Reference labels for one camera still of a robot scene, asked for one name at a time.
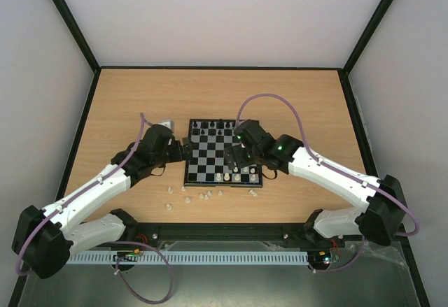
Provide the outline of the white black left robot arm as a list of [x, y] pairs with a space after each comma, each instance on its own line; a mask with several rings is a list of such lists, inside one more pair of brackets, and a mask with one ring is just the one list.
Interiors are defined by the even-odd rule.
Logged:
[[154, 170], [188, 160], [191, 153], [190, 139], [175, 139], [169, 122], [141, 130], [135, 142], [76, 191], [42, 209], [29, 206], [21, 212], [12, 243], [18, 255], [16, 267], [26, 264], [31, 272], [46, 279], [80, 252], [102, 243], [131, 239], [137, 223], [121, 209], [91, 222], [85, 219]]

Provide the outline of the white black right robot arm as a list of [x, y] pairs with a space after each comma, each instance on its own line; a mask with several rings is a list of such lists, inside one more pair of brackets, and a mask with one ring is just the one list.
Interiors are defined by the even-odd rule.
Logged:
[[292, 136], [274, 138], [255, 120], [238, 124], [234, 134], [237, 144], [224, 151], [230, 169], [264, 166], [275, 173], [280, 171], [320, 185], [351, 205], [342, 210], [315, 210], [304, 225], [311, 244], [320, 245], [339, 235], [360, 235], [388, 246], [397, 236], [405, 216], [398, 179], [355, 172], [317, 154]]

